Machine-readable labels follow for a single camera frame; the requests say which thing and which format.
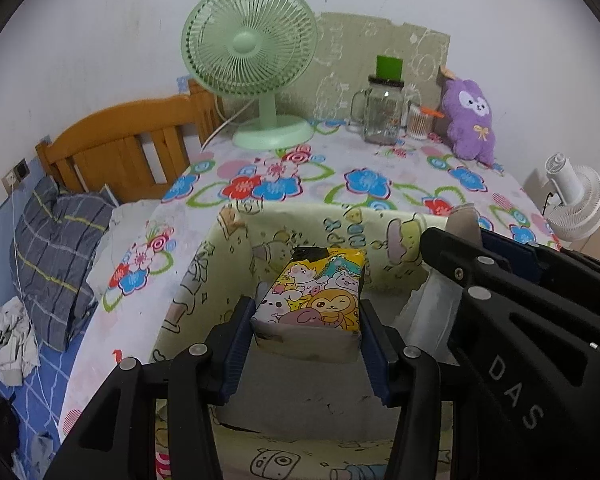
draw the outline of fan base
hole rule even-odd
[[[276,150],[302,144],[314,136],[314,128],[300,117],[278,115],[276,122],[273,128],[263,128],[260,118],[246,121],[234,134],[234,144],[247,150]]]

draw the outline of gray plaid pillowcase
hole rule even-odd
[[[46,176],[20,217],[11,277],[37,337],[55,350],[66,350],[96,306],[85,278],[113,208],[108,196],[66,192]]]

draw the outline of wooden headboard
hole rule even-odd
[[[105,108],[65,130],[52,144],[36,146],[46,174],[75,192],[99,191],[104,184],[122,202],[161,198],[190,165],[183,124],[196,125],[200,144],[221,124],[214,97],[189,80],[190,95],[133,101]],[[139,139],[149,133],[167,180],[157,184]]]

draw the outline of floral bedsheet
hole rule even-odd
[[[383,147],[364,142],[341,124],[317,123],[314,129],[308,143],[275,152],[236,148],[229,134],[220,135],[174,183],[94,313],[67,386],[61,438],[120,359],[157,358],[154,343],[174,295],[228,203],[240,201],[249,208],[268,201],[309,202],[341,205],[345,211],[366,206],[446,216],[454,206],[472,202],[484,229],[522,243],[559,247],[520,184],[497,163],[487,167],[458,160],[435,134]],[[367,240],[355,222],[346,230],[339,222],[325,220],[332,246],[366,250],[387,243]],[[203,263],[196,260],[200,275],[206,273]]]

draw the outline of snack package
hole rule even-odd
[[[251,317],[258,346],[295,359],[355,361],[364,261],[354,249],[295,248]]]

